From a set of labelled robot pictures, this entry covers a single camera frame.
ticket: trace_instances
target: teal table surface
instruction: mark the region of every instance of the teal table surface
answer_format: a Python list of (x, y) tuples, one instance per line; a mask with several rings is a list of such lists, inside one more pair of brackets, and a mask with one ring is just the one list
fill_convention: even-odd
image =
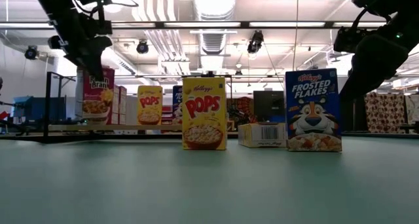
[(0, 141), (0, 223), (419, 223), (419, 140), (343, 153)]

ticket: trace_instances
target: cardboard box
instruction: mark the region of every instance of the cardboard box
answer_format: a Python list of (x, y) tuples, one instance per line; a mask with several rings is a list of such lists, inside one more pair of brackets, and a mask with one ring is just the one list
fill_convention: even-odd
[(126, 115), (118, 114), (118, 124), (125, 125), (126, 124)]
[(119, 114), (126, 114), (126, 88), (119, 87)]
[(285, 73), (288, 149), (342, 151), (336, 69)]
[(182, 86), (173, 86), (172, 124), (182, 124)]
[(115, 71), (103, 67), (103, 80), (97, 81), (88, 72), (77, 71), (76, 116), (89, 125), (113, 124)]
[(119, 114), (118, 113), (112, 113), (111, 124), (117, 125), (118, 121), (119, 121)]
[(119, 112), (119, 86), (113, 87), (112, 113)]
[(140, 125), (161, 125), (163, 88), (161, 86), (138, 87), (137, 121)]
[(252, 123), (238, 127), (238, 143), (250, 148), (286, 147), (285, 123)]
[(225, 150), (226, 109), (224, 78), (183, 79), (183, 148)]

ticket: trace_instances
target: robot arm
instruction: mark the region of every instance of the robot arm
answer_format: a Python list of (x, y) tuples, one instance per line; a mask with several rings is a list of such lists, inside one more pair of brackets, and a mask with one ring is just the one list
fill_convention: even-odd
[[(419, 43), (419, 0), (352, 0), (365, 10), (351, 28), (341, 28), (335, 51), (354, 53), (349, 79), (340, 92), (342, 101), (352, 100), (378, 88), (391, 79), (397, 68)], [(388, 23), (377, 30), (357, 28), (362, 15), (369, 12)]]
[(58, 36), (48, 40), (50, 48), (60, 48), (65, 57), (77, 67), (101, 79), (101, 54), (105, 48), (112, 45), (110, 38), (99, 35), (112, 34), (111, 22), (103, 15), (103, 5), (111, 0), (79, 0), (82, 4), (97, 2), (95, 8), (99, 20), (92, 15), (78, 13), (72, 0), (38, 0), (48, 15), (49, 24), (53, 25)]

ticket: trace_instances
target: blue cereal box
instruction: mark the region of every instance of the blue cereal box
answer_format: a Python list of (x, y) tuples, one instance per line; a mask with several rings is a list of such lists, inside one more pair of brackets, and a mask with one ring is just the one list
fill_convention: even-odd
[(182, 86), (173, 86), (172, 124), (182, 124)]
[(336, 69), (285, 73), (288, 149), (342, 151)]

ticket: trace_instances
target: tony the tiger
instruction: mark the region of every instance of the tony the tiger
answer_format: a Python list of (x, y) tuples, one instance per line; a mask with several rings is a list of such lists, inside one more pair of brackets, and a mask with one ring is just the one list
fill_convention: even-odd
[(301, 110), (289, 121), (289, 129), (292, 131), (292, 137), (308, 134), (311, 132), (329, 134), (334, 136), (338, 128), (338, 122), (335, 116), (326, 112), (323, 104), (326, 97), (321, 97), (318, 102), (305, 102), (300, 99)]

